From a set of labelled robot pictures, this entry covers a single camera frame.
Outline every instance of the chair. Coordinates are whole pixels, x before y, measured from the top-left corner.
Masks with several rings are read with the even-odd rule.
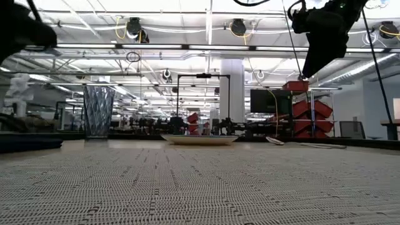
[[[365,139],[365,132],[362,122],[339,121],[340,134],[342,138]]]

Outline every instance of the overhead duct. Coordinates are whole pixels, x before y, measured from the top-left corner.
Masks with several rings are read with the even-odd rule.
[[[379,69],[384,69],[388,66],[392,66],[393,64],[396,64],[399,62],[399,55],[398,54],[390,54],[387,56],[384,56],[380,59],[377,60]],[[331,86],[333,84],[338,85],[338,84],[344,84],[351,82],[355,79],[362,78],[364,76],[367,76],[368,74],[375,73],[376,68],[375,68],[375,62],[374,61],[369,61],[368,63],[365,62],[360,62],[357,63],[353,66],[350,66],[348,69],[346,69],[346,72],[335,72],[332,75],[332,78],[322,80],[319,84],[318,87],[327,87]]]

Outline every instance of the black monitor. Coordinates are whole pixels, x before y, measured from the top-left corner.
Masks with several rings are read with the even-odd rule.
[[[278,114],[290,114],[292,108],[292,95],[290,91],[271,91],[277,101]],[[276,113],[274,96],[268,90],[250,90],[251,113]]]

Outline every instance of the white plate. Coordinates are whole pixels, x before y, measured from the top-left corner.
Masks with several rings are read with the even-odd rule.
[[[236,140],[237,136],[193,136],[193,135],[161,135],[174,144],[190,145],[224,145]]]

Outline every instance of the white column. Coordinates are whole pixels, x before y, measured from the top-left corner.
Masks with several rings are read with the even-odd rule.
[[[244,122],[244,66],[242,59],[222,59],[220,75],[231,75],[230,118],[236,123]],[[219,80],[219,118],[228,116],[228,78]]]

